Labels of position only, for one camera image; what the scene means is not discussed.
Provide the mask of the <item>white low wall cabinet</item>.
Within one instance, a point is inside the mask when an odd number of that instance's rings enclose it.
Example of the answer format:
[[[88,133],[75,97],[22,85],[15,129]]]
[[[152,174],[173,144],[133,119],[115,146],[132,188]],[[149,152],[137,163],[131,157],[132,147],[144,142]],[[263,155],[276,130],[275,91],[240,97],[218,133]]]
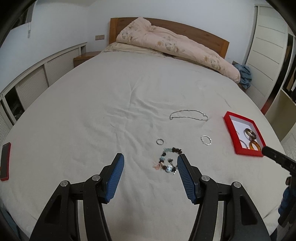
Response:
[[[1,92],[1,143],[22,113],[52,84],[74,68],[74,58],[86,52],[86,43],[59,51],[17,76]]]

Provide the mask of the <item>red cased phone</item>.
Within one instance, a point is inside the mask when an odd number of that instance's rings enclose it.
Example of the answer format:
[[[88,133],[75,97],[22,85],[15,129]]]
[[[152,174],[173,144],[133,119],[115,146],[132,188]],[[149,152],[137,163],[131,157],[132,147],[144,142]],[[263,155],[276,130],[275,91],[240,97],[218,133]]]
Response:
[[[4,144],[1,150],[1,181],[9,179],[10,152],[11,143]]]

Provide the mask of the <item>white bed sheet mattress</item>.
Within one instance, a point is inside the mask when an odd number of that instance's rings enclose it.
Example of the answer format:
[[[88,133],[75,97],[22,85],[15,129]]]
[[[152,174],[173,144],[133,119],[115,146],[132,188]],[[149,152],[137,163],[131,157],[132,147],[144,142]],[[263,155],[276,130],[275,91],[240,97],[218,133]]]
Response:
[[[187,240],[198,208],[179,175],[154,168],[163,149],[175,147],[216,182],[240,182],[273,232],[287,172],[266,157],[234,152],[228,111],[252,119],[266,144],[282,150],[260,109],[229,78],[171,57],[103,52],[56,81],[13,126],[1,198],[30,235],[61,181],[83,182],[122,153],[125,167],[104,207],[112,239]]]

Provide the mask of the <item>amber orange bangle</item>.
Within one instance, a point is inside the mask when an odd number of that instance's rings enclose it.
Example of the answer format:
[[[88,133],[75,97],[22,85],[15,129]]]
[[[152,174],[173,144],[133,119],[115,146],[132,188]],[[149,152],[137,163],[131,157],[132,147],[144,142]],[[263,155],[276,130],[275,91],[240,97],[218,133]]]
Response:
[[[255,140],[251,140],[251,141],[249,142],[249,148],[250,148],[251,150],[261,151],[260,144],[259,144],[257,141],[255,141]]]

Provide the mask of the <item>wooden nightstand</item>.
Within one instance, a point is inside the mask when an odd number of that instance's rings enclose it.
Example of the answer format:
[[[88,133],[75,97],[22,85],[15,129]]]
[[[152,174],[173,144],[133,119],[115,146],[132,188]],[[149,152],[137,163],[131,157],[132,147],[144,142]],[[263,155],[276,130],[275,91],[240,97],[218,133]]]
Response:
[[[87,52],[87,53],[84,53],[82,55],[79,55],[79,56],[75,57],[73,59],[74,68],[79,66],[80,64],[86,62],[87,60],[97,56],[100,53],[101,53],[100,51]]]

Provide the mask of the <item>blue crumpled clothes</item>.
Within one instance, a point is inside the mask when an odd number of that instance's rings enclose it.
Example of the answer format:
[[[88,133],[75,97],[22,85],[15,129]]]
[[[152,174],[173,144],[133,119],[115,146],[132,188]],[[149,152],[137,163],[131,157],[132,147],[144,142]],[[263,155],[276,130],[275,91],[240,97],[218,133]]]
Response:
[[[235,64],[234,67],[240,73],[240,86],[242,87],[242,89],[247,90],[248,88],[250,88],[252,81],[252,73],[250,68],[247,65],[240,65],[238,63]]]

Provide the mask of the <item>wall switch plate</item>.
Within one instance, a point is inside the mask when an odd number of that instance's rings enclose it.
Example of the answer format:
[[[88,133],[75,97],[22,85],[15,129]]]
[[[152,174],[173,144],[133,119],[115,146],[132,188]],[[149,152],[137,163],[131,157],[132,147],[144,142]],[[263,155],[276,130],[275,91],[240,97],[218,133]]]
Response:
[[[95,40],[98,41],[98,40],[104,40],[105,39],[105,35],[96,35],[95,36]]]

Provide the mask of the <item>red jewelry box tray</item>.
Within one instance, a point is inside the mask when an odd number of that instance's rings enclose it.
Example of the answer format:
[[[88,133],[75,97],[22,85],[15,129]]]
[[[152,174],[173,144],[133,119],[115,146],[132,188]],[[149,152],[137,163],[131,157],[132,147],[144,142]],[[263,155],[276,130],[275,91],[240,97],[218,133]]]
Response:
[[[225,113],[223,119],[226,124],[227,130],[230,134],[234,151],[236,154],[244,155],[244,156],[256,156],[256,157],[263,156],[261,151],[262,151],[262,148],[266,146],[266,144],[257,125],[253,120],[246,118],[244,116],[241,116],[239,114],[232,113],[230,111]],[[261,151],[251,150],[249,148],[250,140],[248,140],[244,134],[244,130],[246,128],[251,129],[257,135],[257,138],[255,141],[257,141],[260,144]],[[242,146],[240,140],[244,141],[247,144],[248,146],[247,149],[245,149]]]

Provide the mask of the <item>wooden headboard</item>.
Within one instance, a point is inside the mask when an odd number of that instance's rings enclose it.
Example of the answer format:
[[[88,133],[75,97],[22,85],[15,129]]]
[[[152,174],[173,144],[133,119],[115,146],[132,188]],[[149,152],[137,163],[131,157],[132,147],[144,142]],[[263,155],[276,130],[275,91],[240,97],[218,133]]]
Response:
[[[123,18],[111,18],[109,25],[109,44],[116,41],[116,37],[127,25],[134,21],[137,17],[123,17]],[[229,42],[212,33],[206,32],[199,28],[195,28],[182,23],[177,23],[168,20],[145,18],[152,25],[168,29],[176,34],[183,35],[189,39],[200,43],[209,49],[215,51],[223,59],[226,57],[226,53],[229,47]]]

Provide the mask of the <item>dark brown bangle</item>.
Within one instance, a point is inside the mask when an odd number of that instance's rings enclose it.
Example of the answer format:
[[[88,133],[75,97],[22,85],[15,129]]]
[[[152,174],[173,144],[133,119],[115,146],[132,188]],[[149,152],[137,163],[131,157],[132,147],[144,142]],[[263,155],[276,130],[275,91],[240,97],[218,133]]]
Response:
[[[249,128],[246,128],[244,130],[244,134],[245,134],[246,138],[250,141],[254,141],[257,138],[257,135],[255,134],[255,132]]]

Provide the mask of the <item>pink floral duvet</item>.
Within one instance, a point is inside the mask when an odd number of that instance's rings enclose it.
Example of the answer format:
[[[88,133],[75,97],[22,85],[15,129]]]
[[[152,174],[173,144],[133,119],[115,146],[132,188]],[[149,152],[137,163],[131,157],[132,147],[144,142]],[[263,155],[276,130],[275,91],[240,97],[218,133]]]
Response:
[[[143,17],[137,17],[121,30],[115,42],[152,49],[189,60],[215,70],[236,83],[240,81],[239,71],[215,51],[186,36],[154,26]]]

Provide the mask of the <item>white wardrobe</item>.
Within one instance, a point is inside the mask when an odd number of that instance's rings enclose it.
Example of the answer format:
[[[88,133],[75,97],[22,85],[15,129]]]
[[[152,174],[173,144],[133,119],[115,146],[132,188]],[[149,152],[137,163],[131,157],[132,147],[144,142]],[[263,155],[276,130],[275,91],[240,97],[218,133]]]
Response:
[[[246,65],[252,73],[246,93],[282,140],[295,124],[295,107],[288,97],[295,80],[295,35],[282,16],[267,4],[255,5]]]

